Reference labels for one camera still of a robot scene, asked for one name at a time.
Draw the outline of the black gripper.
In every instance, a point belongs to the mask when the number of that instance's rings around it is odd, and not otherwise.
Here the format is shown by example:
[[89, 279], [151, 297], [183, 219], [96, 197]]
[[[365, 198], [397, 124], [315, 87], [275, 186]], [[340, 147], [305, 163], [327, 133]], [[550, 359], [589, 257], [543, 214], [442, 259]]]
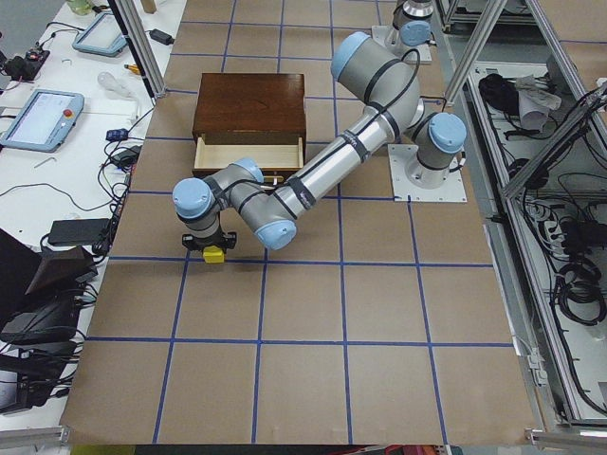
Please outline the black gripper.
[[203, 236], [199, 232], [183, 234], [181, 243], [190, 251], [203, 251], [206, 247], [211, 246], [216, 246], [222, 251], [227, 251], [228, 249], [235, 248], [237, 233], [235, 231], [224, 232], [219, 227], [209, 236]]

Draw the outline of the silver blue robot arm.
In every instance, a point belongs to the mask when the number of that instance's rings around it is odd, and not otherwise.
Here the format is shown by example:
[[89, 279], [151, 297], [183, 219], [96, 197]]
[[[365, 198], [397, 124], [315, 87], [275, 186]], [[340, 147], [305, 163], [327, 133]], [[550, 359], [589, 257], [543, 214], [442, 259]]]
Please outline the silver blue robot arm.
[[333, 78], [364, 104], [361, 117], [285, 183], [263, 188], [262, 171], [243, 157], [204, 178], [186, 178], [173, 190], [177, 217], [190, 251], [234, 248], [220, 213], [233, 208], [265, 248], [278, 250], [297, 233], [296, 221], [381, 146], [410, 128], [420, 99], [417, 69], [370, 35], [357, 31], [343, 40], [331, 63]]
[[392, 29], [385, 45], [402, 56], [411, 48], [425, 45], [432, 37], [432, 1], [397, 1], [393, 11]]

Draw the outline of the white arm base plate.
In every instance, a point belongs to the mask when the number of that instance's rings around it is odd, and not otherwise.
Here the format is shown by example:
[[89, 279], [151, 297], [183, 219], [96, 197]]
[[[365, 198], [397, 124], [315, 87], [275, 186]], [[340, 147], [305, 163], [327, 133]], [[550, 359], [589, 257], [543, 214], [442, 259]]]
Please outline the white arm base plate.
[[412, 21], [400, 28], [372, 26], [372, 38], [398, 58], [403, 57], [410, 50], [416, 49], [422, 64], [432, 62], [430, 52], [432, 33], [431, 26], [427, 22]]
[[417, 159], [418, 147], [412, 144], [390, 144], [388, 156], [392, 188], [396, 202], [466, 203], [468, 201], [460, 171], [451, 173], [451, 166], [434, 171]]

